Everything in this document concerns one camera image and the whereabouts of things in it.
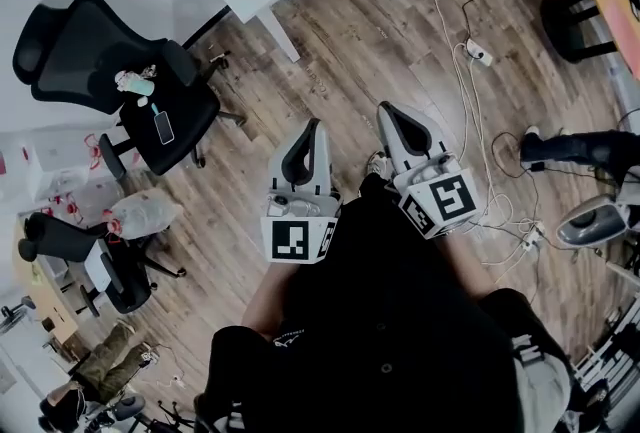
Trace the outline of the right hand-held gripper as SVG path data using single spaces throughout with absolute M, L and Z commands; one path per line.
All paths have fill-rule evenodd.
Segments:
M 474 179 L 446 152 L 438 123 L 389 101 L 379 104 L 377 115 L 393 185 L 401 195 L 398 206 L 418 233 L 424 239 L 446 235 L 476 217 L 480 200 Z M 410 169 L 414 162 L 423 163 Z

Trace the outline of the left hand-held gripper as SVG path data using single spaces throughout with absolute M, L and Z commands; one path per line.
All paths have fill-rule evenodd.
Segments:
M 266 209 L 261 217 L 264 255 L 270 263 L 316 264 L 333 240 L 342 196 L 331 189 L 328 132 L 311 118 L 293 129 L 269 160 Z M 305 190 L 295 186 L 305 185 Z

